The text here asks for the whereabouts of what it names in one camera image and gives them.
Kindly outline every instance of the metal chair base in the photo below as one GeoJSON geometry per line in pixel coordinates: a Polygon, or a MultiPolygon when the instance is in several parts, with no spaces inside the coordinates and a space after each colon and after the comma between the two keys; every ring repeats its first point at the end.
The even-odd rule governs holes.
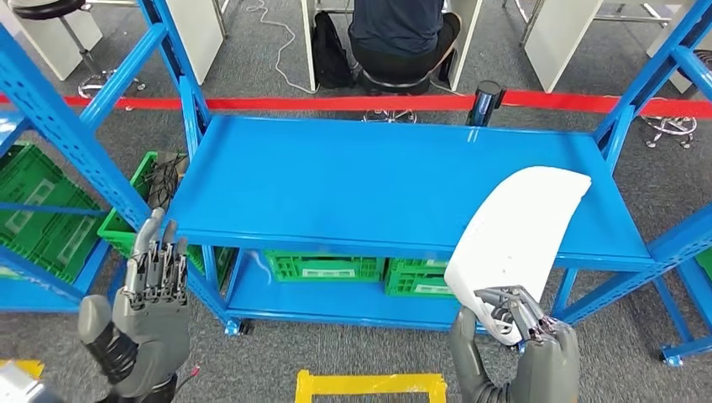
{"type": "Polygon", "coordinates": [[[413,111],[366,111],[364,122],[417,123],[418,116],[413,111]]]}
{"type": "Polygon", "coordinates": [[[648,148],[654,149],[657,147],[657,141],[667,134],[669,136],[685,136],[686,139],[680,141],[680,146],[684,149],[689,149],[694,140],[694,130],[697,128],[697,119],[695,118],[642,118],[648,126],[657,130],[655,136],[646,141],[648,148]]]}
{"type": "MultiPolygon", "coordinates": [[[[93,74],[87,77],[76,89],[79,96],[85,99],[94,98],[107,85],[107,81],[115,72],[116,70],[102,71],[100,75],[93,74]]],[[[133,83],[136,86],[136,91],[143,91],[146,88],[146,84],[138,78],[134,78],[133,83]]]]}

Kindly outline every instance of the black stool seat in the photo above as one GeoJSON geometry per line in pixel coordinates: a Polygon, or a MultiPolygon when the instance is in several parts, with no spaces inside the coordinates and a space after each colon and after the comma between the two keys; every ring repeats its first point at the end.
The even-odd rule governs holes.
{"type": "Polygon", "coordinates": [[[26,6],[28,2],[10,0],[9,6],[18,17],[22,19],[44,20],[64,17],[69,13],[74,13],[84,5],[86,0],[56,0],[37,6],[26,6]]]}
{"type": "Polygon", "coordinates": [[[361,70],[357,81],[368,93],[388,92],[403,95],[422,95],[430,88],[428,76],[413,82],[392,83],[381,80],[379,77],[369,74],[366,70],[361,70]]]}

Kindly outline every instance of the green plastic crate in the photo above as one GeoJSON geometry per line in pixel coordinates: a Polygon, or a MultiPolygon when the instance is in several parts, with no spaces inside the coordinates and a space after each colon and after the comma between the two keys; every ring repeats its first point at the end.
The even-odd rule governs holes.
{"type": "Polygon", "coordinates": [[[712,249],[707,249],[703,253],[698,254],[697,263],[704,269],[707,276],[712,279],[712,249]]]}
{"type": "MultiPolygon", "coordinates": [[[[35,145],[12,146],[0,159],[0,173],[4,202],[99,209],[35,145]]],[[[96,216],[1,210],[0,244],[72,283],[98,239],[100,223],[96,216]]]]}
{"type": "Polygon", "coordinates": [[[263,251],[280,281],[381,281],[385,259],[263,251]]]}
{"type": "MultiPolygon", "coordinates": [[[[144,200],[148,198],[150,192],[150,183],[145,177],[150,173],[157,156],[158,153],[155,151],[146,153],[131,178],[131,185],[144,200]]],[[[116,209],[112,209],[109,212],[97,233],[100,237],[109,242],[123,257],[128,257],[131,254],[131,250],[134,248],[136,234],[134,233],[134,229],[128,225],[128,222],[118,215],[116,209]]],[[[222,284],[225,280],[235,252],[236,249],[232,248],[215,248],[218,284],[222,284]]],[[[188,258],[201,273],[205,274],[205,264],[202,257],[202,248],[200,246],[188,245],[188,258]]]]}
{"type": "Polygon", "coordinates": [[[389,259],[385,293],[389,296],[453,296],[445,284],[447,261],[389,259]]]}

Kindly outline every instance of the red barrier tape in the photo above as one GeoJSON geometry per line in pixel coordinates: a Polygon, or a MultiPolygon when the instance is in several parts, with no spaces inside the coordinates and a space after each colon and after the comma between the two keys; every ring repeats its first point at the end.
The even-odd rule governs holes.
{"type": "MultiPolygon", "coordinates": [[[[72,107],[85,107],[89,101],[81,97],[65,97],[72,107]]],[[[405,110],[413,111],[468,111],[474,96],[424,95],[419,97],[324,97],[324,98],[212,98],[207,106],[212,110],[229,111],[364,111],[405,110]]],[[[507,90],[502,105],[508,107],[532,107],[558,111],[608,113],[618,102],[618,97],[580,95],[538,91],[507,90]]],[[[0,103],[9,100],[0,95],[0,103]]],[[[114,107],[134,109],[181,109],[180,98],[130,98],[118,100],[114,107]]],[[[641,113],[646,116],[688,116],[712,119],[712,104],[707,101],[688,101],[653,98],[641,113]]]]}

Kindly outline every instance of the lower shelf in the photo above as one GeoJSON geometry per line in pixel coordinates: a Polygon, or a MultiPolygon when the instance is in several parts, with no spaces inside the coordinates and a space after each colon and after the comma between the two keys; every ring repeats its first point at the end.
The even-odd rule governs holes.
{"type": "MultiPolygon", "coordinates": [[[[85,295],[94,284],[107,257],[110,245],[98,240],[90,253],[84,269],[74,282],[81,295],[85,295]]],[[[79,303],[55,294],[27,280],[0,279],[0,311],[72,313],[77,312],[79,303]]]]}
{"type": "Polygon", "coordinates": [[[228,296],[236,318],[448,330],[453,298],[387,296],[382,283],[277,282],[264,256],[240,253],[228,296]]]}

